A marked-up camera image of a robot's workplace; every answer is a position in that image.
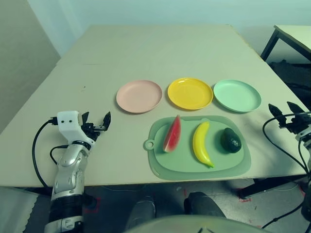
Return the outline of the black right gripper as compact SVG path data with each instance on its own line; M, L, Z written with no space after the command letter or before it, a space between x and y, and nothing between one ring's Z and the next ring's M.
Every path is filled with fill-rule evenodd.
M311 116L309 114L297 115L303 113L304 110L301 109L297 104L292 102L287 102L290 110L296 114L290 123L286 123L286 117L283 113L274 105L268 104L268 108L273 117L279 121L279 127L286 128L289 132L294 134L299 134L301 131L307 129L311 124Z

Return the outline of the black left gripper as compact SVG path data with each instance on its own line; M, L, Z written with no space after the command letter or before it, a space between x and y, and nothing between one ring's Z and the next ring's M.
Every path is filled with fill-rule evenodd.
M82 114L82 131L86 134L86 136L93 141L96 141L97 138L100 136L101 131L107 131L109 128L109 125L111 123L111 113L108 112L103 119L103 124L100 126L94 126L93 123L88 123L89 112L85 112Z

